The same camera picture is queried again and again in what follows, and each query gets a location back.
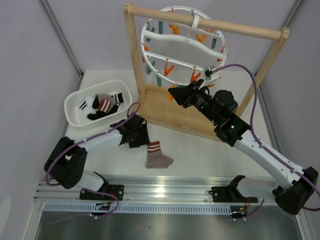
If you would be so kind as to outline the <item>taupe sock with orange stripes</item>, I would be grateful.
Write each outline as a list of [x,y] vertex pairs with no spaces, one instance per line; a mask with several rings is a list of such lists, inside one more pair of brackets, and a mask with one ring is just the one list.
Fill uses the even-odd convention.
[[174,160],[162,153],[159,141],[150,142],[147,145],[147,169],[167,169]]

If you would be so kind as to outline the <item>orange clothespin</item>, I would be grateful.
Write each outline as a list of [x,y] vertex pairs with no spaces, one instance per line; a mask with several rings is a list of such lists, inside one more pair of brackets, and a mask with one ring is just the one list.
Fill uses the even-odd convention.
[[170,102],[170,101],[172,101],[174,98],[173,98],[173,96],[171,95],[171,94],[169,94],[168,95],[168,101]]

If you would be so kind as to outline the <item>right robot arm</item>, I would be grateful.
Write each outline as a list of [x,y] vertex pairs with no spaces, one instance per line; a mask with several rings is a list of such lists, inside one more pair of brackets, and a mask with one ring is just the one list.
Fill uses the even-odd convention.
[[249,156],[273,177],[268,181],[238,175],[228,185],[229,198],[234,202],[249,197],[275,201],[286,213],[297,215],[315,191],[318,172],[295,164],[263,143],[253,127],[236,115],[233,94],[218,90],[210,95],[207,87],[200,87],[202,82],[170,87],[168,92],[183,108],[195,107],[214,125],[222,142]]

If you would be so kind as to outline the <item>white round clip hanger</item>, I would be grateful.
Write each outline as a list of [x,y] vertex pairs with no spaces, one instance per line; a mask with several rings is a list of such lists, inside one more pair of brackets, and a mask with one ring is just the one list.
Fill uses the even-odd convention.
[[201,27],[201,19],[209,16],[187,6],[162,8],[165,13],[185,14],[192,23],[149,18],[140,34],[142,62],[146,73],[154,73],[156,84],[187,86],[198,79],[205,81],[204,68],[225,65],[228,52],[226,39],[220,30]]

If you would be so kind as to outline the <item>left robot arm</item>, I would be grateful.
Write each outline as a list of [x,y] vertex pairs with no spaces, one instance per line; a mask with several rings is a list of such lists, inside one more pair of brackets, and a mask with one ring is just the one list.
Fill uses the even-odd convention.
[[97,200],[103,200],[109,193],[105,185],[107,181],[99,173],[85,169],[87,159],[124,144],[138,148],[149,143],[147,121],[137,114],[79,142],[67,136],[62,137],[44,165],[46,184],[61,185],[67,190],[74,187],[88,189]]

